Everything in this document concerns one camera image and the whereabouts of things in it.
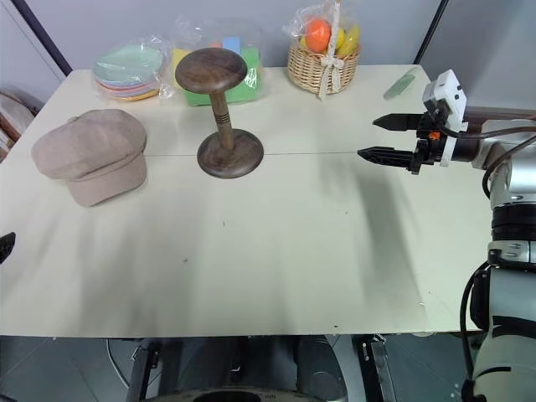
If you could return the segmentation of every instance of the yellow fruit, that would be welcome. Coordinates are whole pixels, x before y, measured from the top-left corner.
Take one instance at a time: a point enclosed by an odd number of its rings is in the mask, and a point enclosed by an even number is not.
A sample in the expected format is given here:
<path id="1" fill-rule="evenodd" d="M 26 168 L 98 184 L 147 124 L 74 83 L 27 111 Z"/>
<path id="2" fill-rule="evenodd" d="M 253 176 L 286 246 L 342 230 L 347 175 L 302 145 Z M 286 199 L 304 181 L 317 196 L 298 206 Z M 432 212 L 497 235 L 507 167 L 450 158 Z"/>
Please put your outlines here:
<path id="1" fill-rule="evenodd" d="M 335 45 L 335 49 L 339 49 L 341 46 L 343 46 L 344 43 L 344 29 L 339 28 L 337 32 L 337 44 Z"/>
<path id="2" fill-rule="evenodd" d="M 358 48 L 359 34 L 359 25 L 353 25 L 348 32 L 346 32 L 346 38 L 338 49 L 337 56 L 345 57 L 355 52 L 355 49 Z"/>

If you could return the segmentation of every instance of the white table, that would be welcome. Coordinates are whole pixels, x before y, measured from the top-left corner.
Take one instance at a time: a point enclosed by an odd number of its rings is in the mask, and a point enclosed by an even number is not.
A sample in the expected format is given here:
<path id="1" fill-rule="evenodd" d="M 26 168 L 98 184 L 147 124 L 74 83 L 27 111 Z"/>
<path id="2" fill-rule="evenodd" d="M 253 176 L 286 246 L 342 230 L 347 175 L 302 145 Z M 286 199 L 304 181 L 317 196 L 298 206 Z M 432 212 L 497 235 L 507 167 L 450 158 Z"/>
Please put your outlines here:
<path id="1" fill-rule="evenodd" d="M 458 328 L 463 287 L 486 257 L 491 212 L 469 164 L 420 176 L 355 151 L 412 150 L 415 134 L 371 125 L 420 113 L 419 70 L 401 96 L 382 94 L 408 65 L 359 66 L 321 103 L 266 69 L 265 96 L 230 106 L 255 133 L 262 164 L 233 180 L 197 165 L 215 131 L 209 107 L 116 103 L 73 72 L 0 165 L 0 333 L 76 337 L 434 332 Z M 35 141 L 70 117 L 119 107 L 147 129 L 147 181 L 83 208 L 38 173 Z"/>

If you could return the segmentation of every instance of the green object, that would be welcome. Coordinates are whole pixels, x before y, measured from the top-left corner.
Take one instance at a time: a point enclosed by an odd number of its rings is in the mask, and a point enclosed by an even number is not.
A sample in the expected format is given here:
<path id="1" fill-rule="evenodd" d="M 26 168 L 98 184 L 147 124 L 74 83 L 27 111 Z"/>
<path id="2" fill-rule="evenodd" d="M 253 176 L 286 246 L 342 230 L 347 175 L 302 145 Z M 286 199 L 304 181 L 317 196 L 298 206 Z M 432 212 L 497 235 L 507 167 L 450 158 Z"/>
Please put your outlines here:
<path id="1" fill-rule="evenodd" d="M 402 75 L 388 90 L 384 93 L 384 99 L 389 100 L 400 95 L 415 79 L 415 74 L 418 67 L 412 67 L 407 73 Z"/>
<path id="2" fill-rule="evenodd" d="M 225 92 L 227 102 L 246 102 L 252 101 L 259 95 L 261 87 L 261 68 L 259 50 L 257 48 L 242 48 L 242 59 L 248 66 L 248 75 L 239 85 Z M 194 94 L 185 90 L 186 101 L 190 106 L 210 105 L 208 95 Z"/>

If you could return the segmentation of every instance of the hat stand base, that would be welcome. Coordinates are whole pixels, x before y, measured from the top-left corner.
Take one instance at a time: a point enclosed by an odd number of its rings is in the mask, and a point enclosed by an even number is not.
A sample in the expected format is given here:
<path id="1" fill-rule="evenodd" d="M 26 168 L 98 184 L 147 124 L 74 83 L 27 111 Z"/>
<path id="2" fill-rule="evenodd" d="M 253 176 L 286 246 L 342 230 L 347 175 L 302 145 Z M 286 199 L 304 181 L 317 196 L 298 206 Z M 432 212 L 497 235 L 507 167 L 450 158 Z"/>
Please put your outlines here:
<path id="1" fill-rule="evenodd" d="M 234 148 L 222 147 L 219 133 L 206 137 L 198 149 L 199 166 L 216 178 L 239 178 L 259 166 L 264 148 L 257 137 L 248 131 L 233 128 Z"/>

